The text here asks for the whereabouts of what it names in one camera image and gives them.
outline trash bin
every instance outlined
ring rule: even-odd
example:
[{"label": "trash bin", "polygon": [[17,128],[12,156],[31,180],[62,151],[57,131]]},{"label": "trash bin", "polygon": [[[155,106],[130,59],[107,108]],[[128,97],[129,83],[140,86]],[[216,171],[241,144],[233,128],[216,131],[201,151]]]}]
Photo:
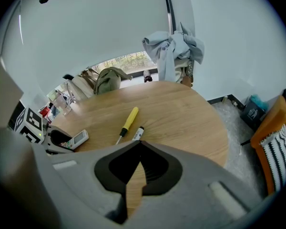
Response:
[{"label": "trash bin", "polygon": [[265,111],[251,101],[251,98],[241,113],[240,117],[253,130],[257,130],[261,124],[260,118],[265,114]]}]

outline round table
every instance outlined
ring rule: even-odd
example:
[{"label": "round table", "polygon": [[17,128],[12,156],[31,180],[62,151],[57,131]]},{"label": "round table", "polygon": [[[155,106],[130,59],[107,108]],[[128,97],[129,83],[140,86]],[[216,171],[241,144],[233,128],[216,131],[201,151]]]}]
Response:
[{"label": "round table", "polygon": [[[141,140],[168,145],[205,156],[224,166],[228,139],[226,128],[215,109],[196,91],[179,83],[148,82],[111,91],[71,104],[72,111],[59,114],[55,125],[71,136],[86,129],[89,139],[76,152],[112,146],[129,113],[139,113],[121,142],[130,141],[140,126]],[[141,200],[146,184],[139,165],[127,184],[129,214]]]}]

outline hanging towel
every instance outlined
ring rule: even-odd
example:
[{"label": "hanging towel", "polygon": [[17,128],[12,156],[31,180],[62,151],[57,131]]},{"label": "hanging towel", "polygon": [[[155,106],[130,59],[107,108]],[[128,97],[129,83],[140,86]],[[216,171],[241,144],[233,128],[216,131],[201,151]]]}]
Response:
[{"label": "hanging towel", "polygon": [[173,35],[156,31],[144,38],[142,43],[149,57],[157,64],[159,81],[180,81],[176,78],[176,71],[179,71],[176,68],[180,66],[175,66],[175,59],[189,59],[201,64],[204,58],[204,43],[181,23]]}]

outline striped pillow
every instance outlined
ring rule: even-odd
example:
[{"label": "striped pillow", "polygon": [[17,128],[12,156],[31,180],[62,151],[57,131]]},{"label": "striped pillow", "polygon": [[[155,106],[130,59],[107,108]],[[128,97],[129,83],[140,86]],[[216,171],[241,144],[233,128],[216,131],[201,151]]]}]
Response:
[{"label": "striped pillow", "polygon": [[275,191],[286,183],[286,126],[261,142],[271,169]]}]

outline gray rug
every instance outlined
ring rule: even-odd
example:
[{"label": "gray rug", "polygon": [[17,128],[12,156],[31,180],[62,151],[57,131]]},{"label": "gray rug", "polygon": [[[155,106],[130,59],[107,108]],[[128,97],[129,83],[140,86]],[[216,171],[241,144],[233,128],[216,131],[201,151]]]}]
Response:
[{"label": "gray rug", "polygon": [[240,110],[234,107],[230,100],[212,106],[220,115],[228,132],[229,152],[225,169],[244,181],[261,198],[266,197],[266,181],[255,150],[247,144],[242,147],[240,155],[240,144],[252,137],[253,130],[240,118]]}]

